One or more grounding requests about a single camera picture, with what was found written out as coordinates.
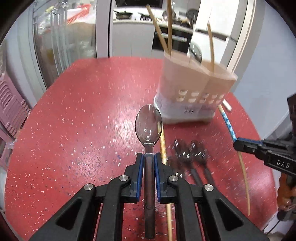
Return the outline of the person's right hand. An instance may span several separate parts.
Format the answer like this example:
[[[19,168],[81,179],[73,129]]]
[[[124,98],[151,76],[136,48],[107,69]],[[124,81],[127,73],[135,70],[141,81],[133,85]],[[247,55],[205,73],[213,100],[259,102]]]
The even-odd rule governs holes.
[[[292,197],[295,198],[295,186],[289,187],[287,184],[287,174],[282,173],[280,176],[280,186],[277,190],[277,205],[279,210],[289,211],[294,208],[295,205],[292,204]]]

